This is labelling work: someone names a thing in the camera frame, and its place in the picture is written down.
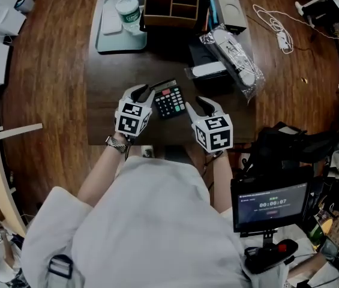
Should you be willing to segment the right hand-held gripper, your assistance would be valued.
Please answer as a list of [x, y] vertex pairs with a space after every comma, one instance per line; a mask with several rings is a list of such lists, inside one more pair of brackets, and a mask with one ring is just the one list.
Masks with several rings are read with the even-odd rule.
[[185, 103], [197, 143], [210, 154], [233, 147], [233, 124], [219, 103], [197, 96], [196, 103], [204, 115], [198, 115], [189, 102]]

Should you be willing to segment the black calculator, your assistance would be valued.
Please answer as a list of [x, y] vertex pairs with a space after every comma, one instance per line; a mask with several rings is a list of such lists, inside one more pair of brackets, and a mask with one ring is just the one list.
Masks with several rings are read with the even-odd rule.
[[154, 91], [154, 105], [160, 119], [171, 119], [186, 112], [184, 96], [175, 79], [165, 80], [150, 87]]

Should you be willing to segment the person's left forearm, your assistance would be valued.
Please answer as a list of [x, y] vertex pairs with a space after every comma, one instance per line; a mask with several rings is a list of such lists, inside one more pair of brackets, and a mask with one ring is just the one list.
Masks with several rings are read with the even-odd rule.
[[77, 198], [94, 207], [113, 183], [123, 153], [108, 145], [82, 184]]

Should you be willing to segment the person's right forearm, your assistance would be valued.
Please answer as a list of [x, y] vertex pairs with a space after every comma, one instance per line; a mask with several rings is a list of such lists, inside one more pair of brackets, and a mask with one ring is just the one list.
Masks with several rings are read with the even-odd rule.
[[213, 161], [213, 207], [223, 213], [232, 207], [232, 198], [230, 192], [230, 183], [233, 178], [232, 169], [229, 162], [229, 156], [224, 151]]

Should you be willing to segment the white oblong device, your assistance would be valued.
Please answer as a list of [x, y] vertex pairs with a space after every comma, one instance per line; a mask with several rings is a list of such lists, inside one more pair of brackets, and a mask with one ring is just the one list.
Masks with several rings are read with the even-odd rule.
[[210, 62], [184, 69], [185, 74], [191, 80], [204, 80], [228, 74], [222, 62]]

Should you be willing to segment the person's dark trouser leg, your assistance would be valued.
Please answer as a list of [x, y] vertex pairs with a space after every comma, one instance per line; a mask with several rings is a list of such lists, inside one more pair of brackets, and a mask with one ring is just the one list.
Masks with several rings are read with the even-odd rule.
[[181, 145], [167, 145], [164, 147], [164, 159], [177, 163], [194, 165], [186, 149]]

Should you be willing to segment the metal wristwatch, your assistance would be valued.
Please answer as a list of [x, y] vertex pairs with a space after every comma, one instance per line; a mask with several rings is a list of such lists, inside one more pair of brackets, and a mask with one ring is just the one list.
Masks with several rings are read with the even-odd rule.
[[126, 153], [126, 151], [129, 148], [129, 145], [126, 143], [121, 143], [120, 141], [118, 141], [116, 138], [114, 138], [113, 136], [108, 136], [106, 139], [106, 145], [107, 146], [111, 146], [113, 148], [115, 148], [118, 152], [120, 152], [121, 154]]

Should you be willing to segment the black box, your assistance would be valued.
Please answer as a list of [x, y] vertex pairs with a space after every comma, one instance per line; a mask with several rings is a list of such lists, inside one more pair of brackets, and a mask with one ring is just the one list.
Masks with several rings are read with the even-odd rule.
[[[188, 48], [190, 67], [219, 61], [197, 37], [189, 41]], [[192, 81], [201, 93], [208, 96], [231, 94], [234, 91], [233, 79], [229, 73], [225, 76]]]

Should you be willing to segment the clear bag white device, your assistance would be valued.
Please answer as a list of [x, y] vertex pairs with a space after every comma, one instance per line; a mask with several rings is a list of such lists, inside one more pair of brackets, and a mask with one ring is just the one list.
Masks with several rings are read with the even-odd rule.
[[261, 90], [264, 75], [224, 24], [199, 37], [200, 42], [224, 65], [247, 101]]

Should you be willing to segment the wooden organizer box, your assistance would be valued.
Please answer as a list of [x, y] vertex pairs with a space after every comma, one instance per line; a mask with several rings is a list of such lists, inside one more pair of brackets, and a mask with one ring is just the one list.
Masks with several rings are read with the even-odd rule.
[[196, 25], [199, 0], [145, 0], [145, 26], [167, 26], [193, 29]]

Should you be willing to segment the green-label water bottle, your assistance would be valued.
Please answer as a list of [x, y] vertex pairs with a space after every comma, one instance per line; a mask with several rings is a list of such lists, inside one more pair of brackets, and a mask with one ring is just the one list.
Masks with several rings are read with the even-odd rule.
[[138, 0], [118, 0], [115, 8], [123, 28], [132, 35], [139, 35], [141, 12]]

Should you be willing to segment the blue marker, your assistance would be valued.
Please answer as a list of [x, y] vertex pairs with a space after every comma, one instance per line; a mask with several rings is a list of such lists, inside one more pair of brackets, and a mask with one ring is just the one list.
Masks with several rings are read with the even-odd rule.
[[219, 24], [214, 0], [209, 0], [209, 23], [212, 28]]

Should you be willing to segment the grey box round imprint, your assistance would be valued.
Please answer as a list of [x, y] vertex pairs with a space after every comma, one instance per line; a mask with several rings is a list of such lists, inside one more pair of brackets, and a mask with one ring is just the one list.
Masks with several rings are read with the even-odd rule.
[[214, 0], [218, 22], [238, 35], [247, 29], [245, 14], [239, 0]]

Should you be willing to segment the black screen monitor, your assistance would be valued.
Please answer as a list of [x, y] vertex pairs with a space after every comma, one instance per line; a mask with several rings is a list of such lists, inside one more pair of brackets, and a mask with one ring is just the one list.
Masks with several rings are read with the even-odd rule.
[[233, 228], [239, 233], [273, 230], [300, 223], [307, 211], [311, 166], [231, 180]]

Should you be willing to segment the person's white shirt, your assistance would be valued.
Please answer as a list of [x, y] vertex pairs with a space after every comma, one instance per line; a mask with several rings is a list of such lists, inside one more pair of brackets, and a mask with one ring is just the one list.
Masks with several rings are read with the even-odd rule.
[[81, 288], [282, 288], [287, 269], [244, 266], [232, 214], [210, 206], [197, 169], [130, 157], [95, 206], [55, 187], [33, 220], [21, 266], [31, 288], [55, 287], [67, 251]]

